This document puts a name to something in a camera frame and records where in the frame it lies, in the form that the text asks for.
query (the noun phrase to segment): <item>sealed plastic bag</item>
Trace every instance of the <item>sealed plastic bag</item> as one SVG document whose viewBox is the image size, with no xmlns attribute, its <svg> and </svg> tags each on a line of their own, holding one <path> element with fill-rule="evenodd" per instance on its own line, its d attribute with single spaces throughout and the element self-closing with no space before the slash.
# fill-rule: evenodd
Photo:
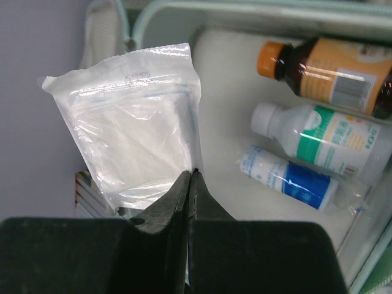
<svg viewBox="0 0 392 294">
<path fill-rule="evenodd" d="M 108 58 L 42 88 L 111 206 L 144 209 L 195 167 L 201 92 L 188 44 Z"/>
</svg>

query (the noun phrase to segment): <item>white plastic bottle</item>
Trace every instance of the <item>white plastic bottle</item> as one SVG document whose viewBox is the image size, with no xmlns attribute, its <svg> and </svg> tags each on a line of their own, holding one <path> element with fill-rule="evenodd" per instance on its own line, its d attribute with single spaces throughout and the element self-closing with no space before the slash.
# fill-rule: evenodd
<svg viewBox="0 0 392 294">
<path fill-rule="evenodd" d="M 392 153 L 392 127 L 311 104 L 286 110 L 259 104 L 252 130 L 276 139 L 291 157 L 367 186 L 382 174 Z"/>
<path fill-rule="evenodd" d="M 330 176 L 287 162 L 258 146 L 250 146 L 240 169 L 262 184 L 324 211 L 333 202 L 338 183 Z"/>
</svg>

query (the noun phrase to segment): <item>brown medicine bottle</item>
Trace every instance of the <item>brown medicine bottle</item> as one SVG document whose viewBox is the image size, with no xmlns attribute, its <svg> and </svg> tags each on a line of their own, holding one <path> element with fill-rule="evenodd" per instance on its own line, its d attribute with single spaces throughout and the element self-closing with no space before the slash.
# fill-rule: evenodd
<svg viewBox="0 0 392 294">
<path fill-rule="evenodd" d="M 297 96 L 380 119 L 392 115 L 392 48 L 323 37 L 295 48 L 267 42 L 257 72 L 285 80 Z"/>
</svg>

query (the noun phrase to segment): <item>plastic packaging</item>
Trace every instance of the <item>plastic packaging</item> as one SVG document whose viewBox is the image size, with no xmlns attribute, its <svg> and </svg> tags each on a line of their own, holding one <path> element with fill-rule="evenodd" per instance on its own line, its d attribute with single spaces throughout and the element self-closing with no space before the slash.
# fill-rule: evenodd
<svg viewBox="0 0 392 294">
<path fill-rule="evenodd" d="M 112 207 L 144 209 L 194 169 L 201 92 L 188 44 L 108 58 L 42 88 Z"/>
<path fill-rule="evenodd" d="M 338 176 L 333 178 L 287 162 L 259 146 L 246 148 L 239 167 L 250 178 L 327 214 L 342 209 L 356 214 L 368 208 L 365 190 L 353 188 L 352 183 Z"/>
<path fill-rule="evenodd" d="M 296 48 L 267 42 L 257 71 L 285 80 L 297 96 L 380 119 L 392 115 L 392 48 L 323 37 Z"/>
<path fill-rule="evenodd" d="M 304 104 L 259 104 L 252 130 L 275 138 L 287 155 L 372 186 L 392 153 L 392 128 Z"/>
<path fill-rule="evenodd" d="M 334 198 L 338 183 L 308 167 L 287 162 L 257 146 L 250 146 L 241 171 L 262 184 L 323 211 Z"/>
</svg>

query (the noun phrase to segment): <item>bottle label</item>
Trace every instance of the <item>bottle label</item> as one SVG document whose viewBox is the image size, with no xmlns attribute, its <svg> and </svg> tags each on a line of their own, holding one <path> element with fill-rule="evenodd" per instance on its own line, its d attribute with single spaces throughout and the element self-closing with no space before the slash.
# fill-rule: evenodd
<svg viewBox="0 0 392 294">
<path fill-rule="evenodd" d="M 246 151 L 241 171 L 262 184 L 318 209 L 331 178 L 279 157 L 256 146 Z"/>
<path fill-rule="evenodd" d="M 356 178 L 380 128 L 365 119 L 315 107 L 301 133 L 296 156 L 340 175 Z"/>
<path fill-rule="evenodd" d="M 320 38 L 304 67 L 301 97 L 371 115 L 392 68 L 392 48 Z"/>
</svg>

